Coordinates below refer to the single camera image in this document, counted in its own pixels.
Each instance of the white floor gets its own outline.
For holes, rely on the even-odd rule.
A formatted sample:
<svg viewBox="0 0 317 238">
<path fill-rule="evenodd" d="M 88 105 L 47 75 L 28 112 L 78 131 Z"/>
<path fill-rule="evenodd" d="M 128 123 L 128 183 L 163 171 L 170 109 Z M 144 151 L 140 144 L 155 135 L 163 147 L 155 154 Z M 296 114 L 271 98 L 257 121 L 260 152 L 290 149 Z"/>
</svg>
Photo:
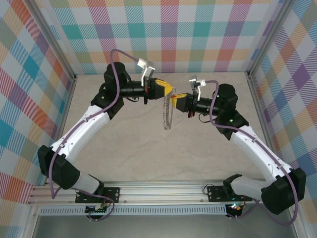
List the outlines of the white floor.
<svg viewBox="0 0 317 238">
<path fill-rule="evenodd" d="M 177 94 L 191 92 L 188 80 L 193 73 L 155 74 L 171 83 Z M 260 123 L 244 73 L 197 73 L 199 78 L 215 79 L 236 88 L 237 110 L 263 139 Z M 139 74 L 131 74 L 139 80 Z M 104 82 L 103 75 L 80 75 L 64 132 L 83 115 Z M 210 97 L 214 85 L 202 88 Z M 239 173 L 262 178 L 255 164 L 232 142 L 198 115 L 187 118 L 174 110 L 171 130 L 163 128 L 163 99 L 124 100 L 125 106 L 81 150 L 74 165 L 100 180 L 195 180 L 225 179 Z"/>
</svg>

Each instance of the plaid fabric backdrop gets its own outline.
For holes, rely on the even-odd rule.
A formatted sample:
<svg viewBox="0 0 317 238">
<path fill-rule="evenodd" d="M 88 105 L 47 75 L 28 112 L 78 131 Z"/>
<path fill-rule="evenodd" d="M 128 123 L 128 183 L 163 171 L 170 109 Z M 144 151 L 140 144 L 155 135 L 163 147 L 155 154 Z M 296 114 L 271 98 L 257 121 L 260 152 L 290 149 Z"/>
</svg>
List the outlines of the plaid fabric backdrop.
<svg viewBox="0 0 317 238">
<path fill-rule="evenodd" d="M 0 238 L 17 237 L 37 149 L 53 142 L 71 81 L 22 0 L 0 0 Z"/>
<path fill-rule="evenodd" d="M 268 34 L 269 31 L 271 30 L 271 27 L 273 26 L 273 22 L 274 22 L 274 20 L 276 19 L 276 17 L 278 16 L 279 11 L 281 10 L 281 7 L 283 6 L 284 2 L 285 2 L 285 0 L 279 0 L 279 1 L 278 1 L 278 4 L 276 5 L 276 7 L 275 7 L 275 9 L 274 9 L 274 12 L 273 12 L 273 14 L 271 15 L 271 18 L 270 18 L 270 20 L 268 21 L 268 24 L 267 24 L 265 30 L 263 31 L 263 34 L 262 34 L 262 36 L 261 36 L 261 38 L 260 38 L 260 40 L 259 40 L 259 42 L 258 42 L 258 44 L 257 44 L 256 49 L 254 50 L 254 52 L 253 52 L 253 54 L 252 54 L 251 60 L 249 61 L 249 64 L 248 64 L 248 66 L 247 66 L 247 68 L 246 68 L 245 71 L 249 71 L 249 70 L 250 70 L 250 68 L 251 68 L 251 66 L 252 66 L 252 64 L 253 64 L 253 62 L 254 62 L 254 59 L 255 59 L 256 56 L 258 55 L 258 52 L 259 52 L 259 50 L 261 49 L 261 47 L 262 47 L 262 45 L 263 45 L 263 43 L 264 43 L 264 41 L 265 41 L 265 39 L 266 39 L 266 37 L 267 37 L 267 34 Z"/>
<path fill-rule="evenodd" d="M 245 71 L 283 0 L 36 0 L 77 73 L 104 73 L 118 48 L 156 72 Z M 140 72 L 115 55 L 127 71 Z"/>
<path fill-rule="evenodd" d="M 307 174 L 301 207 L 317 232 L 317 0 L 297 0 L 253 81 L 278 156 Z"/>
</svg>

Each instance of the metal corner post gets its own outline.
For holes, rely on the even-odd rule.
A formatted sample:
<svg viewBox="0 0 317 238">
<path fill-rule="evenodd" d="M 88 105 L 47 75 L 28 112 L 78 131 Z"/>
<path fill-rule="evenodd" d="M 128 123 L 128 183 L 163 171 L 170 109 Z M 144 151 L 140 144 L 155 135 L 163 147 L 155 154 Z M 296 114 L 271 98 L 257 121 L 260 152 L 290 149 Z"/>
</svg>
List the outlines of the metal corner post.
<svg viewBox="0 0 317 238">
<path fill-rule="evenodd" d="M 57 132 L 57 135 L 56 135 L 57 139 L 59 139 L 59 138 L 61 138 L 63 136 L 63 131 L 64 131 L 64 127 L 65 127 L 65 124 L 66 124 L 68 112 L 69 112 L 69 109 L 70 109 L 70 104 L 71 104 L 71 101 L 72 101 L 73 96 L 74 96 L 76 83 L 77 83 L 76 79 L 74 81 L 72 81 L 72 83 L 71 83 L 71 88 L 70 88 L 70 91 L 69 91 L 69 96 L 68 96 L 68 100 L 67 100 L 67 103 L 66 103 L 66 106 L 65 106 L 65 111 L 64 111 L 64 114 L 63 114 L 63 118 L 61 120 L 60 126 L 58 128 L 58 132 Z"/>
<path fill-rule="evenodd" d="M 263 136 L 264 136 L 266 145 L 272 151 L 274 151 L 273 142 L 272 142 L 271 136 L 269 134 L 269 130 L 268 130 L 268 127 L 267 127 L 267 123 L 265 121 L 264 113 L 263 113 L 263 111 L 262 111 L 262 109 L 260 107 L 260 104 L 259 104 L 260 100 L 258 98 L 256 89 L 254 87 L 254 84 L 253 84 L 251 78 L 247 74 L 247 72 L 245 72 L 245 74 L 246 74 L 246 79 L 247 79 L 248 86 L 249 86 L 249 89 L 250 89 L 250 93 L 251 93 L 251 96 L 252 96 L 252 100 L 253 100 L 253 103 L 254 103 L 254 106 L 256 108 L 256 112 L 257 112 L 257 115 L 258 115 L 258 118 L 259 118 L 259 121 L 260 121 L 260 126 L 261 126 L 261 129 L 262 129 L 262 132 L 263 132 Z"/>
<path fill-rule="evenodd" d="M 272 42 L 274 41 L 276 35 L 278 34 L 278 31 L 281 29 L 284 20 L 286 19 L 288 13 L 292 9 L 293 5 L 295 4 L 296 0 L 285 0 L 283 6 L 281 7 L 280 12 L 278 13 L 278 16 L 274 20 L 272 27 L 267 34 L 267 37 L 260 48 L 256 58 L 254 59 L 254 62 L 250 68 L 249 75 L 254 75 L 256 70 L 261 65 L 269 47 L 271 46 Z"/>
</svg>

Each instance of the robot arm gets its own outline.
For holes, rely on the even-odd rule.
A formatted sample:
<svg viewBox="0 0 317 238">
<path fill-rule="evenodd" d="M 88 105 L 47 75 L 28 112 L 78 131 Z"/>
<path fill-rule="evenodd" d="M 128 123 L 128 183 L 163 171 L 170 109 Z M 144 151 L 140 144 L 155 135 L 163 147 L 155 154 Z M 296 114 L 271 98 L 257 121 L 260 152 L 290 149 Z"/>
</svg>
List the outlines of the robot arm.
<svg viewBox="0 0 317 238">
<path fill-rule="evenodd" d="M 193 93 L 175 95 L 172 98 L 173 106 L 182 112 L 188 113 L 189 118 L 193 117 L 196 112 L 209 115 L 212 100 L 200 97 L 200 87 L 206 85 L 205 81 L 197 81 L 193 78 L 190 80 L 190 83 Z M 249 179 L 237 174 L 227 178 L 223 182 L 223 190 L 230 200 L 235 195 L 245 195 L 261 200 L 269 211 L 274 214 L 280 214 L 285 209 L 294 205 L 294 195 L 290 182 L 281 170 L 281 167 L 289 174 L 295 186 L 298 200 L 304 198 L 306 174 L 300 168 L 293 169 L 271 152 L 249 126 L 249 123 L 236 110 L 237 101 L 238 96 L 235 94 L 234 87 L 229 84 L 221 84 L 214 108 L 212 109 L 212 115 L 217 116 L 214 122 L 218 125 L 239 128 L 254 137 L 254 139 L 251 139 L 240 131 L 217 127 L 221 134 L 235 143 L 249 156 L 260 169 L 265 180 Z M 271 152 L 281 166 L 277 166 L 274 160 L 258 143 Z"/>
<path fill-rule="evenodd" d="M 49 166 L 55 151 L 61 147 L 53 165 L 52 180 L 63 189 L 76 189 L 87 193 L 104 195 L 104 184 L 91 175 L 77 170 L 73 163 L 83 146 L 93 137 L 93 135 L 106 123 L 110 122 L 116 113 L 123 107 L 123 98 L 144 98 L 144 104 L 148 100 L 159 99 L 172 91 L 172 86 L 163 80 L 151 78 L 154 68 L 147 65 L 145 61 L 144 75 L 140 81 L 132 81 L 122 63 L 115 62 L 115 68 L 119 78 L 120 97 L 117 102 L 106 112 L 96 115 L 88 120 L 87 118 L 106 108 L 115 98 L 116 82 L 111 65 L 108 65 L 104 73 L 105 83 L 99 88 L 98 94 L 91 101 L 83 116 L 73 126 L 76 130 L 70 135 L 65 144 L 62 144 L 67 132 L 61 139 L 51 145 L 50 148 L 43 145 L 38 150 L 41 173 L 48 176 Z"/>
</svg>

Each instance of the purple cable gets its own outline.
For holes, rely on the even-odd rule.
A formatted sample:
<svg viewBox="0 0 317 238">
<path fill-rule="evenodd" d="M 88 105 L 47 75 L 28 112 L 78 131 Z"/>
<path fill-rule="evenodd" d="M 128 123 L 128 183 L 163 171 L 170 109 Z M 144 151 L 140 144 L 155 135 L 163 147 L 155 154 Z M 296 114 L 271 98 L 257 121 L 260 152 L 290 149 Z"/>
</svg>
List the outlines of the purple cable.
<svg viewBox="0 0 317 238">
<path fill-rule="evenodd" d="M 114 74 L 114 78 L 115 78 L 115 82 L 116 82 L 116 86 L 117 86 L 117 88 L 116 88 L 117 92 L 116 92 L 115 98 L 114 98 L 114 100 L 113 100 L 112 103 L 110 103 L 107 107 L 105 107 L 104 109 L 100 110 L 99 112 L 96 112 L 95 114 L 93 114 L 93 115 L 87 117 L 87 118 L 86 118 L 87 121 L 90 120 L 91 118 L 93 118 L 93 117 L 95 117 L 95 116 L 101 114 L 101 113 L 106 112 L 109 108 L 111 108 L 111 107 L 117 102 L 117 100 L 118 100 L 118 98 L 119 98 L 120 85 L 119 85 L 119 79 L 118 79 L 117 71 L 116 71 L 116 69 L 115 69 L 114 62 L 113 62 L 113 53 L 114 53 L 114 52 L 122 53 L 123 55 L 125 55 L 125 56 L 131 58 L 132 60 L 138 61 L 137 58 L 135 58 L 135 57 L 133 57 L 133 56 L 127 54 L 126 52 L 121 51 L 121 50 L 112 49 L 112 50 L 110 51 L 110 63 L 111 63 L 111 66 L 112 66 L 112 70 L 113 70 L 113 74 Z M 83 123 L 85 123 L 85 122 L 86 122 L 85 120 L 82 120 L 82 121 L 80 121 L 77 125 L 75 125 L 74 128 L 73 128 L 73 129 L 65 136 L 65 138 L 62 140 L 61 145 L 64 145 L 64 144 L 67 142 L 67 140 L 69 139 L 69 137 L 74 133 L 74 131 L 77 130 L 77 129 L 78 129 Z M 51 160 L 51 163 L 50 163 L 50 168 L 49 168 L 49 183 L 50 183 L 50 190 L 51 190 L 52 199 L 54 199 L 54 198 L 56 197 L 58 191 L 60 190 L 60 187 L 59 187 L 59 188 L 54 192 L 53 181 L 52 181 L 52 170 L 53 170 L 53 164 L 54 164 L 54 162 L 55 162 L 55 159 L 56 159 L 56 157 L 57 157 L 59 151 L 61 150 L 61 148 L 62 148 L 62 147 L 59 146 L 59 147 L 56 149 L 56 151 L 55 151 L 55 153 L 54 153 L 54 155 L 53 155 L 53 157 L 52 157 L 52 160 Z"/>
<path fill-rule="evenodd" d="M 110 210 L 107 214 L 103 215 L 100 219 L 92 219 L 92 218 L 90 217 L 91 212 L 88 213 L 88 217 L 89 217 L 90 221 L 93 221 L 93 222 L 102 221 L 102 220 L 106 219 L 108 216 L 110 216 L 110 214 L 114 211 L 114 201 L 113 201 L 111 198 L 105 197 L 105 196 L 100 196 L 100 195 L 91 194 L 91 193 L 88 193 L 88 192 L 85 192 L 85 191 L 81 191 L 81 190 L 80 190 L 80 192 L 82 192 L 83 194 L 92 196 L 92 197 L 99 197 L 99 198 L 106 199 L 106 200 L 108 200 L 108 201 L 110 201 L 110 202 L 112 203 L 112 208 L 111 208 L 111 210 Z"/>
<path fill-rule="evenodd" d="M 245 134 L 247 137 L 249 137 L 250 139 L 252 139 L 253 141 L 255 141 L 270 157 L 271 159 L 273 159 L 273 161 L 275 162 L 275 164 L 277 164 L 277 166 L 280 167 L 280 169 L 283 171 L 283 173 L 285 174 L 287 180 L 289 181 L 291 187 L 292 187 L 292 191 L 293 191 L 293 196 L 294 196 L 294 201 L 295 201 L 295 209 L 294 209 L 294 215 L 292 217 L 292 219 L 289 222 L 281 222 L 278 221 L 267 209 L 263 208 L 261 205 L 259 205 L 264 211 L 265 213 L 276 223 L 282 225 L 282 226 L 289 226 L 291 224 L 294 223 L 294 221 L 297 218 L 297 214 L 298 214 L 298 197 L 297 197 L 297 192 L 296 192 L 296 188 L 294 186 L 294 183 L 291 179 L 291 177 L 289 176 L 289 174 L 287 173 L 287 171 L 282 167 L 282 165 L 279 163 L 279 161 L 271 154 L 271 152 L 269 150 L 266 149 L 265 146 L 263 146 L 260 142 L 258 142 L 255 137 L 253 137 L 252 135 L 250 135 L 249 133 L 245 132 L 244 130 L 241 130 L 239 128 L 233 127 L 233 126 L 227 126 L 227 125 L 218 125 L 216 124 L 213 120 L 212 120 L 212 109 L 214 107 L 214 103 L 216 101 L 217 95 L 218 95 L 218 90 L 219 90 L 219 83 L 216 80 L 208 80 L 206 81 L 206 83 L 215 83 L 216 84 L 216 90 L 214 92 L 213 98 L 212 98 L 212 102 L 211 102 L 211 106 L 210 106 L 210 111 L 209 111 L 209 117 L 210 117 L 210 121 L 211 123 L 219 128 L 226 128 L 226 129 L 231 129 L 231 130 L 235 130 L 238 132 L 241 132 L 242 134 Z M 243 216 L 248 215 L 251 211 L 253 211 L 254 209 L 251 209 L 248 213 L 245 213 Z"/>
</svg>

